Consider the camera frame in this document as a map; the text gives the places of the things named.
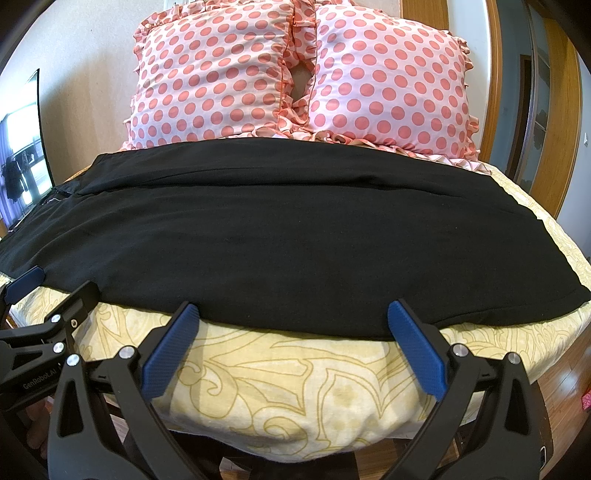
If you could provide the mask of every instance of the tv screen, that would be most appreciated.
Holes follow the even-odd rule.
[[[54,185],[41,136],[39,70],[7,107],[0,121],[0,215],[11,229]]]

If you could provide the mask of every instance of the pink polka dot pillowcase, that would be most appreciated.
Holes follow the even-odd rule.
[[[293,10],[290,0],[200,0],[144,20],[123,149],[289,131]]]
[[[471,138],[478,120],[468,111],[466,43],[418,22],[336,2],[315,4],[315,75],[294,105],[303,128],[318,140],[444,157],[486,171]],[[309,57],[309,35],[294,35],[296,50],[305,52],[300,57]]]

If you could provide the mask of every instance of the polka dot pillow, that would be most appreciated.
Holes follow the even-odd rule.
[[[143,21],[123,148],[288,131],[293,10],[290,0],[207,0]]]
[[[301,10],[316,37],[295,35],[300,58],[316,49],[308,94],[295,105],[310,132],[422,155],[476,160],[465,42],[418,22],[335,0]],[[301,113],[302,105],[306,114]]]

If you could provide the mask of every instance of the yellow floral pattern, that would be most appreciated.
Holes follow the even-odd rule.
[[[591,287],[591,267],[555,220],[494,167],[492,177],[541,219]],[[10,279],[0,274],[0,281]],[[19,325],[39,323],[65,294],[38,288],[12,314]],[[442,330],[473,353],[501,358],[518,352],[536,380],[589,323],[591,304],[550,322],[516,327],[470,323]],[[168,315],[100,303],[76,332],[87,360],[138,345]],[[474,395],[466,420],[482,395]],[[418,386],[395,342],[326,339],[248,330],[202,321],[199,334],[165,395],[154,404],[175,429],[206,434],[280,462],[354,450],[387,436],[412,436],[434,401]]]

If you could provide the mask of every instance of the bed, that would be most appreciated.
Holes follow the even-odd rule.
[[[574,242],[529,195],[489,168],[507,193],[544,222],[581,283],[591,288],[591,265]],[[0,280],[10,278],[0,274]],[[40,287],[13,306],[12,318],[18,326],[41,322],[65,296]],[[99,303],[84,329],[76,332],[76,341],[86,360],[102,359],[124,345],[139,345],[150,329],[169,318]],[[442,333],[476,355],[501,358],[518,352],[535,381],[590,319],[591,304],[586,303],[549,322],[516,327],[464,323]],[[480,399],[474,395],[466,422],[475,418]],[[155,400],[170,428],[205,434],[279,462],[356,450],[386,437],[412,437],[433,405],[395,342],[249,330],[207,320],[202,320],[175,380]]]

